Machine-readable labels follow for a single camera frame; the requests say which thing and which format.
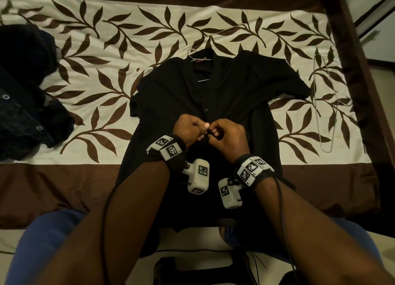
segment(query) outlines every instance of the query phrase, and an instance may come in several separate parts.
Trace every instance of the black clothing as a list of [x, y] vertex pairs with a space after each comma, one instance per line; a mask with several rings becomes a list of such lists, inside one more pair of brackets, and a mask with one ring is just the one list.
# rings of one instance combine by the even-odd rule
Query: black clothing
[[56, 71], [55, 39], [35, 25], [0, 26], [0, 160], [22, 160], [40, 143], [52, 148], [74, 120], [39, 88]]
[[[283, 59], [250, 51], [227, 58], [217, 56], [211, 49], [196, 52], [193, 57], [212, 61], [191, 63], [190, 57], [171, 58], [141, 79], [138, 93], [130, 103], [131, 116], [138, 116], [140, 123], [126, 150], [116, 183], [123, 182], [140, 166], [145, 149], [163, 134], [171, 133], [181, 114], [191, 114], [209, 123], [228, 118], [243, 125], [251, 153], [260, 156], [282, 176], [277, 130], [267, 102], [282, 93], [306, 98], [310, 89]], [[235, 218], [247, 204], [255, 204], [254, 199], [249, 199], [241, 208], [224, 208], [218, 182], [231, 177], [234, 169], [209, 145], [207, 137], [187, 151], [188, 162], [197, 158], [210, 164], [208, 191], [199, 196], [189, 193], [186, 185], [177, 184], [187, 182], [188, 176], [184, 174], [178, 180], [170, 180], [157, 216], [160, 226], [214, 226], [217, 219]]]

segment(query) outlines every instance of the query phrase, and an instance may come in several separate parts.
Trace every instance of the forearm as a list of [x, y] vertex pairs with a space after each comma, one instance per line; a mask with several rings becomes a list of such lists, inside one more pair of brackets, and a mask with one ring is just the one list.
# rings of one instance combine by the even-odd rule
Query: forearm
[[[133, 269], [169, 182], [164, 161], [143, 163], [116, 190], [106, 215], [110, 283], [124, 284]], [[103, 200], [67, 238], [37, 285], [103, 284], [100, 257]]]
[[[395, 284], [394, 279], [328, 216], [279, 182], [289, 249], [298, 269], [312, 284]], [[279, 194], [273, 178], [256, 195], [284, 243]]]

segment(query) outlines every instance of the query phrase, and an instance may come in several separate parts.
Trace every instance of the shirt sleeve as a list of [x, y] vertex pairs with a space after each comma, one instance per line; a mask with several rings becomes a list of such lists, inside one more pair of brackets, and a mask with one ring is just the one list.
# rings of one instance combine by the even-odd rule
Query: shirt sleeve
[[268, 100], [283, 93], [298, 99], [305, 99], [310, 95], [310, 88], [284, 59], [250, 53], [252, 70], [262, 83]]

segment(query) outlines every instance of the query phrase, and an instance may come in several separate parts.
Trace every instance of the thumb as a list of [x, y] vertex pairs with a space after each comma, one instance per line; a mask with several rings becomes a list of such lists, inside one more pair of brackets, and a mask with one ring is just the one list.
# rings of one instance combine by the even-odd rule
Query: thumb
[[204, 124], [199, 125], [198, 127], [199, 127], [199, 135], [202, 135], [210, 127], [210, 124], [209, 123], [204, 123]]
[[217, 140], [214, 136], [212, 136], [211, 134], [208, 135], [209, 136], [209, 144], [212, 145], [215, 148], [219, 148], [220, 146], [220, 141]]

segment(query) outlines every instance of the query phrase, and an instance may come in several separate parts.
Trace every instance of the black shirt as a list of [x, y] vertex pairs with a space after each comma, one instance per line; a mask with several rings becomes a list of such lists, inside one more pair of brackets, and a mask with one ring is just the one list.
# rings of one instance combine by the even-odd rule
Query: black shirt
[[[172, 132], [181, 114], [209, 123], [228, 118], [243, 125], [251, 153], [263, 158], [282, 176], [277, 130], [267, 102], [282, 93], [306, 98], [310, 89], [283, 59], [250, 51], [227, 58], [217, 56], [211, 49], [192, 56], [212, 61], [171, 58], [141, 79], [138, 93], [130, 102], [131, 116], [138, 116], [140, 123], [126, 150], [117, 184], [140, 166], [151, 143]], [[243, 202], [241, 208], [225, 209], [218, 182], [232, 176], [232, 165], [209, 145], [207, 137], [193, 144], [186, 154], [190, 163], [197, 158], [210, 164], [209, 189], [194, 195], [187, 191], [187, 185], [177, 184], [187, 182], [187, 175], [170, 180], [157, 216], [160, 226], [216, 225], [217, 219], [236, 218], [246, 204], [256, 203], [252, 198]]]

